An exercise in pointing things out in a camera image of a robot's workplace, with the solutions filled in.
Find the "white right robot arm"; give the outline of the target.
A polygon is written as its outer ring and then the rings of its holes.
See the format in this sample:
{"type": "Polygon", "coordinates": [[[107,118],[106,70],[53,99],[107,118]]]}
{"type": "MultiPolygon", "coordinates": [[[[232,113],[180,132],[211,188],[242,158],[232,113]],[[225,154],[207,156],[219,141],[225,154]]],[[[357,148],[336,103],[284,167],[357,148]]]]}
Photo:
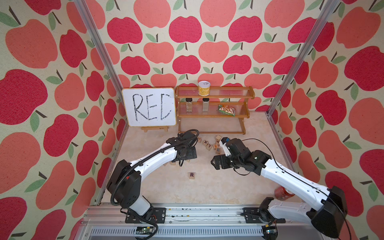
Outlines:
{"type": "Polygon", "coordinates": [[[267,225],[280,219],[312,224],[324,236],[339,238],[348,213],[342,189],[329,189],[308,180],[260,150],[251,152],[240,139],[222,138],[220,146],[224,154],[211,161],[216,170],[243,168],[274,181],[304,201],[302,204],[285,203],[268,197],[254,214],[243,213],[243,216],[257,218],[267,225]]]}

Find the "wooden block purple R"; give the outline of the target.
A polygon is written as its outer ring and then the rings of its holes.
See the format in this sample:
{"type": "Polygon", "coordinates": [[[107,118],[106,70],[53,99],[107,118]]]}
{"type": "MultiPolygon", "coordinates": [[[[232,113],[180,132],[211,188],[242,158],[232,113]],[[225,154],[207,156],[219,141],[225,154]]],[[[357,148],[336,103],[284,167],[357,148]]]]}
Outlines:
{"type": "Polygon", "coordinates": [[[190,180],[195,180],[196,179],[196,173],[195,172],[189,172],[188,177],[190,180]]]}

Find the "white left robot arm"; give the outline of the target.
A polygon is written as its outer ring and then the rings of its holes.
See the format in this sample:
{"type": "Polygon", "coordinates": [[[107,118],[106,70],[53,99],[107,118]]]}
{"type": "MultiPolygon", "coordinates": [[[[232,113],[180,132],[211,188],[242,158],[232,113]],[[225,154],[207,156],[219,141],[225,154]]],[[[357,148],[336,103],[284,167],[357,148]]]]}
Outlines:
{"type": "Polygon", "coordinates": [[[140,222],[154,216],[153,205],[141,194],[142,181],[167,163],[178,163],[197,158],[196,143],[200,132],[192,129],[177,137],[169,138],[160,148],[136,161],[121,160],[117,163],[106,189],[111,194],[110,203],[126,209],[126,215],[140,222]]]}

